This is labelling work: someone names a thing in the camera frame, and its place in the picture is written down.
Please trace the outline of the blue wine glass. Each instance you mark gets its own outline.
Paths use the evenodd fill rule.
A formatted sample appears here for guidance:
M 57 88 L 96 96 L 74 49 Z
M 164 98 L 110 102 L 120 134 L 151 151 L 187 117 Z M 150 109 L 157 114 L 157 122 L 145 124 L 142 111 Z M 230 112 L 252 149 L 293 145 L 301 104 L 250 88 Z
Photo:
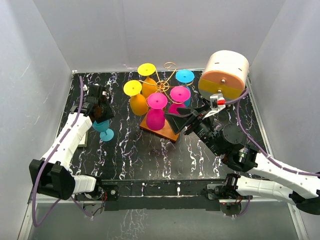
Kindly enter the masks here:
M 114 131 L 110 129 L 110 121 L 105 120 L 103 122 L 97 123 L 96 121 L 92 124 L 95 131 L 100 133 L 100 139 L 104 142 L 108 142 L 113 139 Z
M 188 87 L 188 85 L 193 82 L 193 80 L 195 78 L 195 75 L 191 70 L 182 69 L 182 70 L 179 70 L 176 73 L 175 78 L 177 79 L 177 81 L 179 83 L 182 84 L 182 85 L 179 85 L 179 86 Z

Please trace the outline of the orange wine glass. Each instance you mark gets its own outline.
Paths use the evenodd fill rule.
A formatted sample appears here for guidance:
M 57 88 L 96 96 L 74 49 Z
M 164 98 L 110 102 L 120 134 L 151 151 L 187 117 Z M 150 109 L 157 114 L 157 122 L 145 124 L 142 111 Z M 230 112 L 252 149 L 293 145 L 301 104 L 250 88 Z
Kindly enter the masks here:
M 142 95 L 148 98 L 157 91 L 156 81 L 151 78 L 151 75 L 156 71 L 156 67 L 152 63 L 143 63 L 137 71 L 139 75 L 146 77 L 142 83 Z
M 146 98 L 141 94 L 142 84 L 138 80 L 126 82 L 123 91 L 127 96 L 130 96 L 130 108 L 135 115 L 143 116 L 148 112 Z

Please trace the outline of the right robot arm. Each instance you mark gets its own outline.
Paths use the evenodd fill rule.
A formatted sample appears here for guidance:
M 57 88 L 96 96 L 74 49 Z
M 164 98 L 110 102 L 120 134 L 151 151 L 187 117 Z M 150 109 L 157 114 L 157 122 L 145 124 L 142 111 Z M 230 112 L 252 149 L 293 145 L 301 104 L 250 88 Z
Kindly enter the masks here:
M 208 190 L 218 198 L 233 199 L 238 196 L 261 196 L 285 201 L 299 210 L 319 215 L 320 175 L 302 172 L 272 158 L 254 143 L 239 125 L 228 124 L 217 130 L 211 117 L 224 110 L 218 101 L 214 108 L 206 104 L 198 108 L 177 108 L 177 114 L 165 113 L 164 117 L 175 134 L 195 133 L 215 156 L 236 171 L 228 174 L 224 185 Z M 260 176 L 252 179 L 239 172 Z

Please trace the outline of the magenta wine glass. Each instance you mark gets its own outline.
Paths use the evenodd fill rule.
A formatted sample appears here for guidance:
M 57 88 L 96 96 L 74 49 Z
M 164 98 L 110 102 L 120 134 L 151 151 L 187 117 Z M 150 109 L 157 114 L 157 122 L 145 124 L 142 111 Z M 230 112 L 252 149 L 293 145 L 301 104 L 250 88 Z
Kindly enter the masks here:
M 191 103 L 191 91 L 187 86 L 176 86 L 170 91 L 170 97 L 173 100 L 168 112 L 179 114 L 177 108 L 186 108 Z
M 165 125 L 164 109 L 168 104 L 168 99 L 163 93 L 156 92 L 147 98 L 147 104 L 150 109 L 146 116 L 146 125 L 153 131 L 159 131 Z

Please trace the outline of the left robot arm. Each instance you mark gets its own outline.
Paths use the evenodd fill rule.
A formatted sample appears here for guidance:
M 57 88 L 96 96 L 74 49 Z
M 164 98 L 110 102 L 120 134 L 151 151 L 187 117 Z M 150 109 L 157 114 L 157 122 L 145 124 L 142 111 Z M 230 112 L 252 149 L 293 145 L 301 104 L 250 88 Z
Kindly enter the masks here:
M 73 175 L 69 171 L 71 160 L 80 142 L 90 128 L 99 133 L 100 140 L 114 137 L 110 119 L 114 117 L 106 87 L 90 84 L 88 94 L 80 103 L 72 106 L 67 122 L 50 149 L 40 160 L 33 159 L 29 172 L 34 191 L 49 197 L 68 200 L 72 195 L 86 193 L 97 200 L 103 195 L 103 187 L 92 175 Z

